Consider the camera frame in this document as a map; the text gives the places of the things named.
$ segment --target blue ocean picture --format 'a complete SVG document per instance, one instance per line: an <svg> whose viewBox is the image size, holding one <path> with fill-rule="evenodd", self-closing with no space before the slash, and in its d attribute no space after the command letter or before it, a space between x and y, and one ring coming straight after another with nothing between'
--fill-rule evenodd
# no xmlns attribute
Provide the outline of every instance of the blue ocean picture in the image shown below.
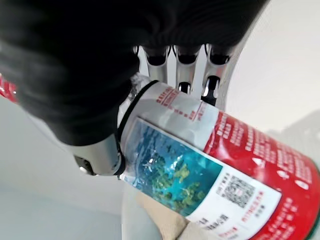
<svg viewBox="0 0 320 240"><path fill-rule="evenodd" d="M223 168L140 119L128 136L125 157L132 173L124 180L185 217L204 200Z"/></svg>

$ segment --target aerosol can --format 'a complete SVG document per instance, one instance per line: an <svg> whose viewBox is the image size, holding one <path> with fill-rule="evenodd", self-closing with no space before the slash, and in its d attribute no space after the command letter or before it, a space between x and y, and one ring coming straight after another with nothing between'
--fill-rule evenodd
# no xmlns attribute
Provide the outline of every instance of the aerosol can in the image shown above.
<svg viewBox="0 0 320 240"><path fill-rule="evenodd" d="M311 239L320 175L298 151L158 81L137 94L118 134L120 178L214 239Z"/></svg>

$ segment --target white surface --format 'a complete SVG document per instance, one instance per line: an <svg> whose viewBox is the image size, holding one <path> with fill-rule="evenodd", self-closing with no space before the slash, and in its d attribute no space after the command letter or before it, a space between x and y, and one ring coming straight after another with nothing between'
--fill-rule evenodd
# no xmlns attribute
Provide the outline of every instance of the white surface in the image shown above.
<svg viewBox="0 0 320 240"><path fill-rule="evenodd" d="M235 66L226 112L282 131L320 110L320 1L273 0Z"/></svg>
<svg viewBox="0 0 320 240"><path fill-rule="evenodd" d="M2 240L121 240L118 215L0 186Z"/></svg>
<svg viewBox="0 0 320 240"><path fill-rule="evenodd" d="M72 155L45 137L21 108L0 98L0 184L70 205L121 214L123 182L79 171Z"/></svg>

